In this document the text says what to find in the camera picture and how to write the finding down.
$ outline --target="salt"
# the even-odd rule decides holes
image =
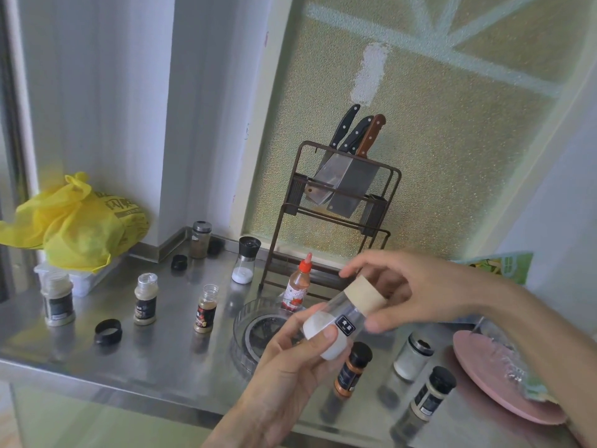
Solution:
[[[320,331],[324,330],[327,325],[334,323],[334,316],[323,311],[317,311],[311,315],[309,319],[303,324],[304,337],[307,339],[313,338]],[[341,354],[348,345],[348,338],[341,330],[338,330],[338,338],[334,341],[332,346],[328,347],[321,358],[324,360],[333,360]]]
[[[253,280],[253,271],[246,267],[237,267],[232,271],[232,279],[238,284],[247,284]]]

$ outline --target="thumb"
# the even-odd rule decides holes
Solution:
[[[415,300],[410,299],[399,305],[375,311],[367,317],[365,328],[371,333],[381,333],[407,323],[423,322],[427,318],[420,305]]]
[[[338,329],[334,324],[328,325],[313,338],[286,351],[290,358],[287,367],[290,367],[293,372],[298,371],[310,360],[323,354],[332,346],[336,338],[338,338]]]

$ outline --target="frosted glass window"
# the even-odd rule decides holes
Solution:
[[[574,70],[592,3],[296,0],[245,230],[272,236],[297,146],[328,144],[361,103],[360,115],[387,118],[369,157],[403,173],[387,248],[458,258]],[[344,257],[359,240],[304,216],[285,217],[280,232]]]

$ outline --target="pink plate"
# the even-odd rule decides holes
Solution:
[[[553,403],[525,399],[517,385],[506,377],[502,361],[507,349],[480,333],[461,330],[454,333],[454,353],[473,382],[510,412],[541,425],[560,425],[566,421],[562,409]]]

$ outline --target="metal rack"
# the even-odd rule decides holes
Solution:
[[[358,195],[350,194],[350,193],[347,193],[347,192],[344,192],[341,190],[333,189],[329,186],[326,186],[322,183],[319,183],[319,182],[313,180],[311,177],[308,177],[304,174],[298,173],[297,167],[299,165],[300,158],[303,154],[303,150],[306,146],[314,147],[314,148],[316,148],[316,151],[321,149],[324,152],[332,152],[334,154],[344,155],[344,156],[350,157],[353,160],[359,160],[359,161],[369,163],[371,165],[378,166],[380,169],[384,168],[385,170],[387,170],[389,172],[389,175],[388,175],[386,183],[383,187],[382,194],[376,195],[375,198],[372,198],[369,195],[358,196]],[[386,216],[387,209],[390,206],[390,204],[392,203],[394,194],[396,194],[396,190],[398,188],[401,178],[402,178],[402,173],[400,172],[399,169],[395,168],[394,166],[385,165],[380,162],[376,162],[376,161],[366,159],[363,157],[359,157],[359,156],[353,156],[348,153],[338,152],[337,150],[335,150],[331,147],[324,146],[323,144],[319,144],[317,142],[302,142],[298,147],[297,154],[294,159],[294,165],[293,165],[292,172],[290,174],[290,179],[288,180],[288,187],[286,190],[286,197],[284,199],[284,203],[280,206],[278,222],[276,223],[276,229],[273,232],[272,244],[269,247],[269,252],[267,254],[267,260],[265,263],[265,267],[263,269],[263,276],[261,277],[261,282],[259,283],[259,290],[262,290],[263,286],[265,284],[270,284],[270,285],[282,287],[282,288],[285,287],[285,285],[281,285],[280,283],[276,283],[276,282],[267,280],[267,273],[271,269],[273,260],[279,260],[286,264],[294,264],[294,265],[298,265],[301,261],[299,258],[295,258],[288,254],[277,253],[275,251],[276,243],[278,241],[278,235],[280,234],[280,227],[282,226],[282,220],[284,219],[285,214],[288,214],[291,216],[296,216],[297,214],[301,214],[301,215],[305,215],[308,217],[318,218],[319,220],[322,220],[324,222],[330,222],[330,223],[334,223],[336,225],[344,226],[344,227],[347,227],[350,229],[359,230],[363,234],[361,246],[359,247],[359,251],[358,251],[359,253],[362,252],[368,238],[370,238],[368,248],[371,248],[377,238],[377,234],[384,233],[385,237],[382,240],[382,244],[380,247],[381,249],[384,249],[388,238],[391,236],[391,233],[386,229],[382,229],[381,225],[383,223],[383,219]],[[393,179],[395,179],[396,181],[395,181],[393,187],[391,188],[391,183],[392,183]],[[309,208],[301,206],[300,203],[301,203],[301,200],[303,197],[304,188],[307,184],[309,184],[310,186],[316,187],[316,188],[331,191],[333,194],[345,195],[350,198],[365,201],[368,205],[371,205],[371,208],[377,207],[378,216],[377,216],[375,222],[373,224],[366,224],[366,223],[361,223],[361,222],[356,223],[356,222],[353,222],[352,220],[335,217],[335,216],[332,216],[329,214],[324,214],[321,212],[316,212],[314,210],[311,210]],[[337,277],[337,273],[338,273],[337,269],[334,269],[334,268],[331,268],[328,266],[324,266],[321,264],[317,264],[317,263],[313,263],[312,269],[314,269],[318,272],[322,272],[324,274],[335,275],[336,277]],[[285,268],[284,270],[286,272],[283,272],[283,273],[285,275],[289,276],[290,273],[287,273],[289,268]],[[339,289],[339,290],[344,289],[344,287],[347,285],[347,283],[343,280],[338,280],[337,285],[330,285],[329,280],[320,281],[320,280],[318,280],[317,277],[314,277],[314,276],[312,276],[312,278],[311,278],[311,283],[318,284],[320,286],[332,287],[332,288]],[[309,295],[311,295],[313,297],[318,297],[320,299],[329,300],[329,298],[318,295],[318,294],[309,293]]]

